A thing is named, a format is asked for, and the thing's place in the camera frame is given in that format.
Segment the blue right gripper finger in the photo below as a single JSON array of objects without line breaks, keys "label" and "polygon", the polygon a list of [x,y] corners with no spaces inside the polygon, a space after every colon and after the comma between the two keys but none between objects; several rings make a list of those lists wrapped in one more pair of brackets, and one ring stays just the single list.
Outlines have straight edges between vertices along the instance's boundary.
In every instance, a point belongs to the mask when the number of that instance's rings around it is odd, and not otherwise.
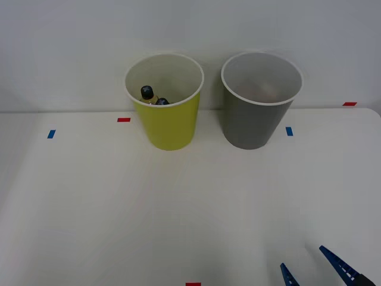
[{"label": "blue right gripper finger", "polygon": [[357,272],[354,268],[332,253],[325,246],[321,245],[319,250],[323,253],[325,258],[329,261],[347,286],[375,286],[370,279]]},{"label": "blue right gripper finger", "polygon": [[297,280],[293,277],[284,263],[280,265],[280,268],[286,286],[299,286]]}]

